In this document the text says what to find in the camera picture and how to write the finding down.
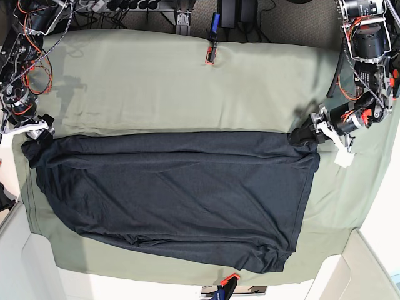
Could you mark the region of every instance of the black clamp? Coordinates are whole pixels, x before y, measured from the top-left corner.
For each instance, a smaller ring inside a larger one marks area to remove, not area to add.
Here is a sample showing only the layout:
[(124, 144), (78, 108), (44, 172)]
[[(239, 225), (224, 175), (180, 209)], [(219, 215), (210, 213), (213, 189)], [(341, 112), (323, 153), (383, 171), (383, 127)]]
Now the black clamp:
[(212, 47), (208, 48), (206, 64), (214, 64), (215, 57), (217, 55), (217, 48), (218, 48), (217, 31), (218, 31), (218, 24), (220, 17), (221, 15), (216, 12), (212, 15), (212, 22), (210, 29), (210, 41), (212, 42)]
[(15, 200), (10, 200), (4, 193), (4, 186), (0, 182), (0, 211), (11, 209), (15, 205)]
[(221, 285), (218, 286), (218, 291), (212, 295), (212, 300), (230, 300), (238, 286), (240, 276), (236, 273), (230, 275), (228, 278), (222, 280)]

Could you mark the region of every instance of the robotic arm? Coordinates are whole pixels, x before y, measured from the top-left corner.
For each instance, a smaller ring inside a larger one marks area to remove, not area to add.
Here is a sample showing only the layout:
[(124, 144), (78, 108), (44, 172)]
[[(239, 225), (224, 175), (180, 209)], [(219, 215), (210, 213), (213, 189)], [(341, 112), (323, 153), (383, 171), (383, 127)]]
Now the robotic arm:
[[(43, 36), (54, 29), (68, 8), (70, 18), (64, 34), (48, 52), (44, 51)], [(46, 139), (53, 134), (54, 119), (47, 114), (37, 116), (36, 102), (39, 95), (51, 90), (53, 67), (48, 54), (65, 36), (72, 16), (72, 0), (17, 0), (14, 24), (0, 52), (0, 142), (5, 134), (26, 133), (32, 139)], [(34, 90), (29, 83), (28, 73), (34, 68), (41, 68), (49, 76), (42, 91)]]
[[(321, 106), (307, 121), (289, 135), (293, 145), (306, 141), (324, 143), (331, 139), (339, 149), (336, 163), (347, 167), (353, 161), (351, 153), (357, 129), (370, 128), (384, 120), (393, 109), (394, 78), (391, 74), (392, 51), (385, 13), (389, 8), (394, 20), (400, 21), (390, 0), (337, 0), (344, 33), (341, 55), (327, 97), (332, 97), (336, 84), (349, 100), (331, 111)], [(340, 85), (340, 71), (347, 61), (354, 73), (356, 95), (350, 96)]]

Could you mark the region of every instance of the green cloth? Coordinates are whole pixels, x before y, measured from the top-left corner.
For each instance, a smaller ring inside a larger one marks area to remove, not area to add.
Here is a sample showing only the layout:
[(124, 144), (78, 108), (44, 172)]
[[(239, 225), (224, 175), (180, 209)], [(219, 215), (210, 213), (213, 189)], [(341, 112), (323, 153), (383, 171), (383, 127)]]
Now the green cloth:
[[(58, 37), (46, 39), (46, 47)], [(296, 111), (326, 100), (338, 55), (310, 47), (221, 43), (216, 63), (205, 64), (209, 42), (140, 31), (76, 31), (51, 53), (52, 92), (40, 97), (39, 111), (55, 119), (56, 136), (116, 135), (171, 131), (288, 132)], [(39, 76), (42, 84), (44, 78)], [(354, 90), (345, 66), (342, 84)], [(344, 102), (340, 91), (327, 99)], [(322, 262), (341, 254), (350, 232), (363, 223), (389, 164), (400, 118), (356, 132), (352, 166), (335, 165), (331, 142), (319, 147), (297, 252), (284, 272), (239, 271), (241, 285), (299, 283), (312, 279)], [(176, 284), (216, 284), (235, 270), (128, 251), (85, 239), (53, 213), (36, 186), (15, 138), (21, 196), (33, 233), (50, 240), (60, 268)]]

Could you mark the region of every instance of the wrinkled fabric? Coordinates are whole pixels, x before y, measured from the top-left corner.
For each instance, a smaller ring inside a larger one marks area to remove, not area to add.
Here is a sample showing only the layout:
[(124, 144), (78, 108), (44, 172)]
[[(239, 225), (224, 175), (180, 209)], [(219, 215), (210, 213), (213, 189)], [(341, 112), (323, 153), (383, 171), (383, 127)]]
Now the wrinkled fabric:
[(286, 134), (70, 136), (22, 150), (60, 220), (142, 253), (281, 272), (296, 251), (316, 145)]

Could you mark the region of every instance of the metal bracket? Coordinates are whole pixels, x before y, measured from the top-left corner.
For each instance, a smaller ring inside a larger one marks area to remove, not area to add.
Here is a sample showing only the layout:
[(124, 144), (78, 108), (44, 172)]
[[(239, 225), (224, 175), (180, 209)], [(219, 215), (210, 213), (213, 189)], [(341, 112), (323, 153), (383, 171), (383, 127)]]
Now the metal bracket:
[(191, 11), (177, 11), (176, 34), (181, 36), (190, 36), (190, 18)]

